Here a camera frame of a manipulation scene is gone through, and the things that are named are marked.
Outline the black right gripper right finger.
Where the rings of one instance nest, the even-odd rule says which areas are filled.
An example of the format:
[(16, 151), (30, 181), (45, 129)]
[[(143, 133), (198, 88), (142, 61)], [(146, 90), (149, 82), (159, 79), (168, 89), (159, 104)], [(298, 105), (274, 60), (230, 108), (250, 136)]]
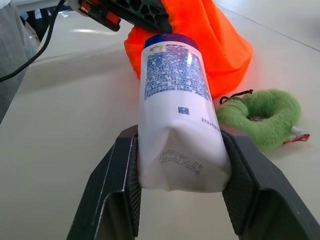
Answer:
[(240, 240), (318, 240), (320, 225), (293, 186), (238, 129), (221, 134), (232, 167), (222, 196)]

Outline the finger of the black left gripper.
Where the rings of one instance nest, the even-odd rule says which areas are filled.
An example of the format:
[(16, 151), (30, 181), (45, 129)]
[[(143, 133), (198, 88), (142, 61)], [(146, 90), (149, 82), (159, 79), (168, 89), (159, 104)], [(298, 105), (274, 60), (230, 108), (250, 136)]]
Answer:
[(151, 32), (166, 31), (166, 10), (161, 0), (118, 0), (119, 17)]

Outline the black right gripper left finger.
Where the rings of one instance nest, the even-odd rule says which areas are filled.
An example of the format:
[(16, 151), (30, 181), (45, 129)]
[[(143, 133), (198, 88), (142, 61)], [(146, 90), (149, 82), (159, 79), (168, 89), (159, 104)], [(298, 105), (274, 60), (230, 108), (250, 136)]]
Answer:
[(123, 130), (91, 173), (69, 240), (133, 240), (138, 236), (142, 188), (137, 173), (138, 127)]

